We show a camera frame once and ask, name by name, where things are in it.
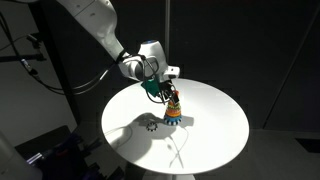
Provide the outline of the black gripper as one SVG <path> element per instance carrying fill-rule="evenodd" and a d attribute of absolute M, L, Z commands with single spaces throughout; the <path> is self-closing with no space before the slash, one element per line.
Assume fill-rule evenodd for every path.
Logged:
<path fill-rule="evenodd" d="M 161 82 L 159 84 L 159 90 L 160 95 L 163 97 L 163 103 L 166 104 L 170 101 L 173 102 L 174 105 L 179 103 L 179 92 L 175 92 L 175 86 L 173 85 L 173 82 L 171 80 L 167 80 L 164 82 Z"/>

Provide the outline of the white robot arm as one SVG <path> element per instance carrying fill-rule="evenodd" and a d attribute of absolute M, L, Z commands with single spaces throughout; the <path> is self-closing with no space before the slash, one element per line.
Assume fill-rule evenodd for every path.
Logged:
<path fill-rule="evenodd" d="M 141 81 L 148 98 L 159 97 L 160 103 L 179 103 L 172 79 L 180 68 L 169 66 L 157 40 L 145 41 L 137 54 L 129 54 L 115 35 L 117 14 L 110 0 L 57 0 L 71 16 L 108 52 L 124 77 Z"/>

